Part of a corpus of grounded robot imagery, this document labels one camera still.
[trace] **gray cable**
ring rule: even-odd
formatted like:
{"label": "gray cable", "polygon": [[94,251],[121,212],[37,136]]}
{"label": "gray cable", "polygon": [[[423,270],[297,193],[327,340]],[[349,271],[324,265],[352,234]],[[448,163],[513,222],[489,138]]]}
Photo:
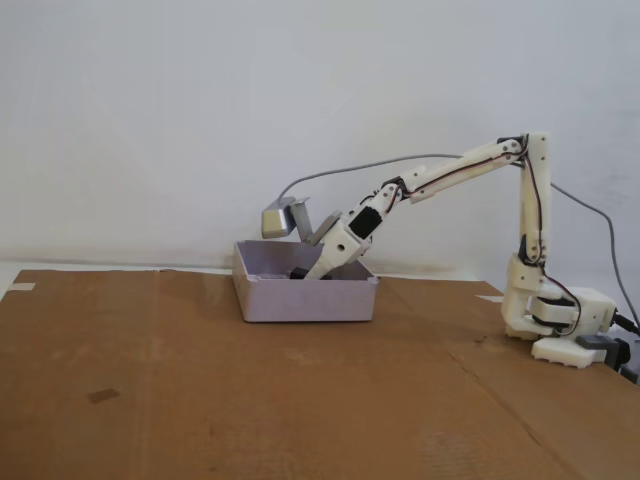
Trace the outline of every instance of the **gray cable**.
{"label": "gray cable", "polygon": [[357,167],[347,167],[347,168],[338,168],[336,170],[327,170],[326,172],[315,173],[313,175],[309,175],[307,177],[299,178],[298,180],[291,182],[287,185],[282,193],[278,196],[278,203],[282,200],[282,197],[298,183],[305,182],[307,180],[311,180],[318,177],[324,177],[325,175],[333,175],[334,173],[344,173],[344,172],[353,172],[354,170],[363,170],[365,168],[377,167],[379,165],[386,165],[387,163],[396,163],[403,162],[405,160],[415,160],[417,158],[460,158],[460,155],[449,155],[446,153],[427,153],[425,155],[409,155],[408,157],[398,157],[392,158],[391,160],[382,160],[381,162],[367,163],[366,165],[359,165]]}
{"label": "gray cable", "polygon": [[[519,165],[517,163],[512,163],[511,165],[518,168],[524,168],[524,165]],[[622,295],[624,296],[624,299],[627,301],[627,305],[629,305],[629,308],[631,309],[631,315],[633,315],[633,319],[635,320],[636,325],[638,326],[638,328],[640,328],[640,320],[638,320],[638,314],[636,313],[636,309],[633,307],[633,303],[631,303],[631,299],[629,298],[629,295],[627,294],[627,290],[624,288],[624,284],[622,283],[622,278],[620,277],[620,269],[618,268],[618,258],[616,257],[616,234],[613,229],[613,222],[611,221],[611,218],[602,210],[592,205],[589,205],[588,203],[580,200],[578,197],[574,195],[571,195],[569,192],[564,190],[562,187],[559,187],[555,183],[551,182],[551,186],[555,188],[557,191],[559,191],[560,193],[562,193],[563,195],[566,195],[567,197],[569,197],[574,202],[577,202],[583,207],[588,208],[589,210],[602,215],[604,219],[607,221],[607,224],[609,225],[609,239],[611,243],[611,260],[613,261],[613,270],[616,273],[616,280],[618,280],[618,285],[620,286]]]}
{"label": "gray cable", "polygon": [[[278,196],[278,202],[280,202],[280,200],[282,200],[282,197],[284,197],[284,195],[294,185],[297,185],[298,183],[301,183],[301,182],[304,182],[304,181],[307,181],[307,180],[311,180],[311,179],[314,179],[314,178],[324,177],[325,175],[333,175],[334,173],[353,172],[355,170],[363,170],[365,168],[377,167],[379,165],[386,165],[388,163],[403,162],[405,160],[416,160],[418,158],[460,158],[460,157],[461,157],[461,155],[450,155],[450,154],[447,154],[447,153],[427,153],[427,154],[424,154],[424,155],[409,155],[407,157],[392,158],[391,160],[382,160],[381,162],[367,163],[365,165],[359,165],[357,167],[347,167],[347,168],[338,168],[336,170],[327,170],[326,172],[316,173],[314,175],[309,175],[309,176],[306,176],[306,177],[302,177],[302,178],[299,178],[299,179],[295,180],[294,182],[291,182],[289,185],[287,185],[287,188],[285,188],[282,191],[282,193]],[[518,167],[518,168],[524,168],[524,165],[519,165],[517,163],[512,163],[511,165],[513,165],[514,167]],[[556,190],[558,190],[563,195],[566,195],[567,197],[569,197],[574,202],[577,202],[580,205],[582,205],[583,207],[586,207],[589,210],[602,215],[605,218],[605,220],[607,221],[607,224],[609,225],[609,238],[610,238],[610,243],[611,243],[611,260],[613,261],[613,269],[614,269],[614,271],[616,273],[616,280],[618,280],[618,285],[620,286],[620,290],[622,291],[622,295],[624,296],[624,299],[627,301],[627,305],[629,305],[629,308],[631,309],[631,315],[633,315],[633,319],[635,320],[636,325],[638,326],[638,328],[640,328],[640,320],[638,320],[638,314],[636,313],[636,309],[633,307],[633,303],[631,303],[631,299],[629,298],[629,295],[627,295],[627,291],[624,288],[624,284],[622,283],[622,278],[620,277],[620,269],[618,268],[618,259],[616,257],[616,236],[615,236],[615,231],[613,229],[613,222],[611,221],[611,218],[609,218],[609,215],[604,213],[602,210],[599,210],[596,207],[593,207],[593,206],[589,205],[588,203],[583,202],[578,197],[575,197],[574,195],[571,195],[569,192],[567,192],[566,190],[563,190],[561,187],[559,187],[555,183],[552,182],[551,186],[553,188],[555,188]]]}

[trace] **white box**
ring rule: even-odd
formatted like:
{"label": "white box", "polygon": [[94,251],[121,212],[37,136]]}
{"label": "white box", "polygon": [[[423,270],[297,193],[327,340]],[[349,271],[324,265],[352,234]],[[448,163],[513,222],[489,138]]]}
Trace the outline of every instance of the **white box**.
{"label": "white box", "polygon": [[373,317],[378,279],[359,261],[332,280],[290,280],[310,269],[322,245],[245,240],[234,246],[233,283],[247,322],[353,322]]}

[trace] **brown cardboard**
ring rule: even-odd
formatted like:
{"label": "brown cardboard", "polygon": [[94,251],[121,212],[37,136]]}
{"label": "brown cardboard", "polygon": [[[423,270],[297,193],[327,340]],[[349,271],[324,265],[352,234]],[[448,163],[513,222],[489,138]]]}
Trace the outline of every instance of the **brown cardboard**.
{"label": "brown cardboard", "polygon": [[502,335],[481,282],[382,279],[373,322],[250,324],[231,277],[22,272],[0,478],[638,478],[640,393]]}

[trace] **robotic arm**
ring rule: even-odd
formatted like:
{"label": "robotic arm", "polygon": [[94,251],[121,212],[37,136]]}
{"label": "robotic arm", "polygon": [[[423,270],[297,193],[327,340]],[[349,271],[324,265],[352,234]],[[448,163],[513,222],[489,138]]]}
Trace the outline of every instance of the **robotic arm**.
{"label": "robotic arm", "polygon": [[[509,260],[501,307],[506,333],[526,340],[544,337],[534,343],[532,354],[536,358],[577,367],[605,360],[611,363],[609,353],[615,350],[617,355],[618,344],[612,345],[616,342],[611,340],[604,345],[595,334],[609,329],[616,315],[613,300],[589,288],[568,289],[545,271],[551,197],[547,145],[545,133],[501,138],[456,160],[433,168],[419,166],[384,182],[380,190],[365,197],[349,215],[325,221],[324,234],[316,232],[311,243],[322,242],[324,247],[305,280],[322,278],[363,255],[371,247],[371,235],[400,202],[409,200],[413,204],[426,200],[441,190],[517,162],[523,167],[521,242],[518,253]],[[282,231],[288,234],[291,228]]]}

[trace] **white wall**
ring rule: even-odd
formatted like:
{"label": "white wall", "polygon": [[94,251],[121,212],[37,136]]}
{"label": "white wall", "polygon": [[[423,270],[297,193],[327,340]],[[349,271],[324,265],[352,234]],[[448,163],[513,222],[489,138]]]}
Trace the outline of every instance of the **white wall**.
{"label": "white wall", "polygon": [[[222,266],[291,179],[552,132],[640,302],[633,0],[2,0],[0,257]],[[317,223],[404,166],[296,187]],[[402,205],[369,259],[498,286],[518,172]],[[621,300],[606,224],[556,195],[550,267]]]}

